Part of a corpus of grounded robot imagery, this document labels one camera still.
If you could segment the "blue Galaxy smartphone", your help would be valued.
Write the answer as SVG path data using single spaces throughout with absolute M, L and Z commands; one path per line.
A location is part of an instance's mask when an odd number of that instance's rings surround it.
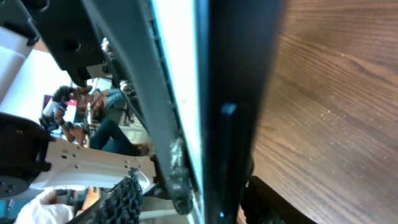
M 153 1 L 205 223 L 235 223 L 282 1 Z

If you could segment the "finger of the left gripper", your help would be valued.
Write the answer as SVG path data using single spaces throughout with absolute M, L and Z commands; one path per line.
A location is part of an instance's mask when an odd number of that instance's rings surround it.
M 99 40 L 106 39 L 138 97 L 166 189 L 177 213 L 193 208 L 186 146 L 167 63 L 150 1 L 86 0 Z

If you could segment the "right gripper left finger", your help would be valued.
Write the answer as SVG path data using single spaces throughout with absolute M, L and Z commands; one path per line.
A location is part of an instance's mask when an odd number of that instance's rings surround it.
M 67 224 L 138 224 L 142 201 L 139 170 L 131 168 L 127 177 Z

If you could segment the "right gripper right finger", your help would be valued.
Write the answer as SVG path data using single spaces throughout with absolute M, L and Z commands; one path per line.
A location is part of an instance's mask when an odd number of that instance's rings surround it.
M 248 224 L 316 224 L 254 175 L 244 188 L 241 208 Z

